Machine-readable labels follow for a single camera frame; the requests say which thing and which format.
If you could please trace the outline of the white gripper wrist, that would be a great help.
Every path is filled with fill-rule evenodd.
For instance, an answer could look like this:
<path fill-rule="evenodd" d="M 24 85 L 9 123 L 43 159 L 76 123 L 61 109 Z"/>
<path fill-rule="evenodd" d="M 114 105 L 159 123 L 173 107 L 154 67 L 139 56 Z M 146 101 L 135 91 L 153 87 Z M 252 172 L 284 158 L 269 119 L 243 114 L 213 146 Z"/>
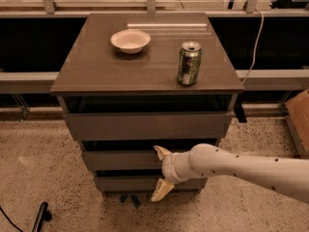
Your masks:
<path fill-rule="evenodd" d="M 165 179 L 159 178 L 151 200 L 158 202 L 162 200 L 173 188 L 174 184 L 178 184 L 185 181 L 185 177 L 182 177 L 177 167 L 178 163 L 187 162 L 187 156 L 185 153 L 171 153 L 169 150 L 154 145 L 154 149 L 157 152 L 157 156 L 162 162 L 162 174 Z"/>

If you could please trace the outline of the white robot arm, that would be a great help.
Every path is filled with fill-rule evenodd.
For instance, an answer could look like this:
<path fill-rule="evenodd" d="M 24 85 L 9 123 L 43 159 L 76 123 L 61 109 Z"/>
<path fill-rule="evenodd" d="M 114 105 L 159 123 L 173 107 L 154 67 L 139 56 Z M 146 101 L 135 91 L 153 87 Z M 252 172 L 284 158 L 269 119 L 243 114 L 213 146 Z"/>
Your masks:
<path fill-rule="evenodd" d="M 162 200 L 179 183 L 225 175 L 309 203 L 308 159 L 236 155 L 210 144 L 197 144 L 183 153 L 160 146 L 154 149 L 162 161 L 163 178 L 157 181 L 153 202 Z"/>

